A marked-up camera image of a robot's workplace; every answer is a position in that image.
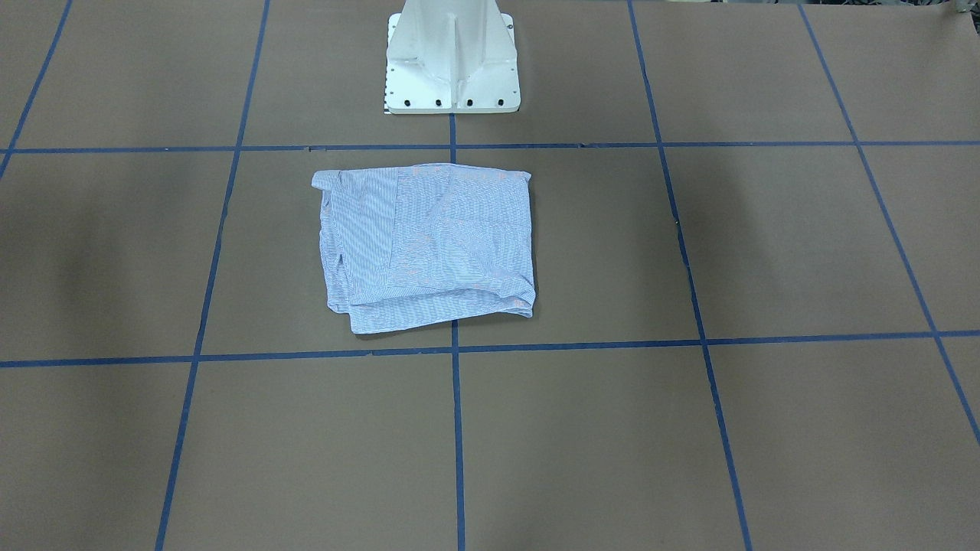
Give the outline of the light blue striped shirt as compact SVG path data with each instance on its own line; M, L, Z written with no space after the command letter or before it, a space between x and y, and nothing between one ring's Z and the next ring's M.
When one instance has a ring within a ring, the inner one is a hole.
M326 306L358 335L531 317L530 181L453 163L315 172Z

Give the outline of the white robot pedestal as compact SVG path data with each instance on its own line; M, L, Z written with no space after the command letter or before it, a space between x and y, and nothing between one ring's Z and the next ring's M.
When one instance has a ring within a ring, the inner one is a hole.
M387 21L385 76L386 114L517 112L514 19L496 1L407 1Z

